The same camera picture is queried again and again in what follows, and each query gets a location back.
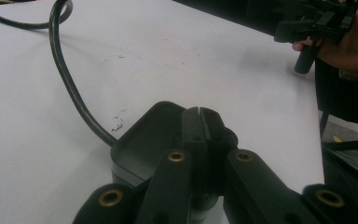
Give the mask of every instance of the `mounting hole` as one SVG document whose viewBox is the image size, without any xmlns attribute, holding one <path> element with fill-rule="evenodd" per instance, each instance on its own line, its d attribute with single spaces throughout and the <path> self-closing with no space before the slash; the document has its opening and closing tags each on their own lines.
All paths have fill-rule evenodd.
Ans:
<svg viewBox="0 0 358 224">
<path fill-rule="evenodd" d="M 101 194 L 98 202 L 104 207 L 111 207 L 119 204 L 123 199 L 123 196 L 123 191 L 119 189 L 111 189 Z"/>
<path fill-rule="evenodd" d="M 237 153 L 237 160 L 239 161 L 252 161 L 254 159 L 254 157 L 248 153 L 248 152 L 238 152 Z"/>
<path fill-rule="evenodd" d="M 341 196 L 328 189 L 318 189 L 316 191 L 316 198 L 327 205 L 332 207 L 342 207 L 345 205 Z"/>
<path fill-rule="evenodd" d="M 169 222 L 170 222 L 170 217 L 165 212 L 160 212 L 153 215 L 153 223 L 155 224 L 167 224 Z"/>
<path fill-rule="evenodd" d="M 182 152 L 173 152 L 168 156 L 170 161 L 184 161 L 185 158 L 186 156 Z"/>
<path fill-rule="evenodd" d="M 284 215 L 284 221 L 289 224 L 301 224 L 302 220 L 297 214 L 288 213 Z"/>
</svg>

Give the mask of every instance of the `white table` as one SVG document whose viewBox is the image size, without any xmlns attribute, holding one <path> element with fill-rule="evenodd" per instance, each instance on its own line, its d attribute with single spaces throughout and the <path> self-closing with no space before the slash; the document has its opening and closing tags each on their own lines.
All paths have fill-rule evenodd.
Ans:
<svg viewBox="0 0 358 224">
<path fill-rule="evenodd" d="M 52 1 L 0 7 L 47 21 Z M 291 189 L 321 183 L 314 84 L 297 53 L 238 24 L 168 0 L 76 0 L 65 59 L 94 117 L 119 138 L 153 104 L 217 111 Z M 70 223 L 111 182 L 109 146 L 77 114 L 48 32 L 0 24 L 0 223 Z M 226 222 L 216 208 L 209 223 Z"/>
</svg>

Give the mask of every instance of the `power cord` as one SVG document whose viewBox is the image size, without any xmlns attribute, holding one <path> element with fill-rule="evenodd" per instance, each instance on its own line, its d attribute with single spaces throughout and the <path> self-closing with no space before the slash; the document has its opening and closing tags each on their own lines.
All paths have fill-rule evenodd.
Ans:
<svg viewBox="0 0 358 224">
<path fill-rule="evenodd" d="M 35 0 L 0 0 L 0 5 L 10 4 L 10 3 L 20 3 L 20 2 L 32 2 Z"/>
<path fill-rule="evenodd" d="M 87 123 L 87 125 L 92 129 L 92 131 L 97 134 L 107 145 L 112 146 L 117 142 L 117 139 L 107 132 L 91 115 L 86 105 L 84 104 L 80 93 L 77 90 L 75 82 L 73 81 L 69 69 L 66 66 L 65 60 L 62 55 L 60 37 L 59 37 L 59 26 L 60 23 L 66 21 L 71 15 L 73 10 L 73 3 L 71 0 L 57 0 L 54 4 L 49 21 L 46 23 L 23 23 L 18 21 L 8 20 L 6 18 L 0 17 L 0 22 L 3 24 L 17 27 L 25 30 L 39 30 L 39 29 L 48 29 L 49 40 L 51 45 L 51 51 L 54 57 L 54 62 L 56 63 L 57 69 L 60 72 L 62 81 L 68 90 L 69 95 L 71 96 L 74 105 L 82 117 L 82 119 Z"/>
</svg>

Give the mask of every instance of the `human hand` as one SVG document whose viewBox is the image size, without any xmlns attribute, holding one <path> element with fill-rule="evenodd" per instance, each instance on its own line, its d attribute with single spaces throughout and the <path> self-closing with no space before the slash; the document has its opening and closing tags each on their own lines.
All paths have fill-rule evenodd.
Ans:
<svg viewBox="0 0 358 224">
<path fill-rule="evenodd" d="M 301 51 L 311 41 L 295 42 L 293 49 Z M 352 28 L 342 38 L 339 45 L 325 39 L 318 52 L 318 57 L 335 68 L 352 74 L 358 74 L 358 9 Z"/>
</svg>

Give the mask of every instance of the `black plastic device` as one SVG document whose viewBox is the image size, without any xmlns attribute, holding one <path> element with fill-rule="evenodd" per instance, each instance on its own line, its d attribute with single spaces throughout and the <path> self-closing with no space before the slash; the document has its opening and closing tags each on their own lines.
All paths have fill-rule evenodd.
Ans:
<svg viewBox="0 0 358 224">
<path fill-rule="evenodd" d="M 180 136 L 184 111 L 183 107 L 170 102 L 160 102 L 150 108 L 112 146 L 114 180 L 138 186 L 149 179 L 160 155 Z"/>
</svg>

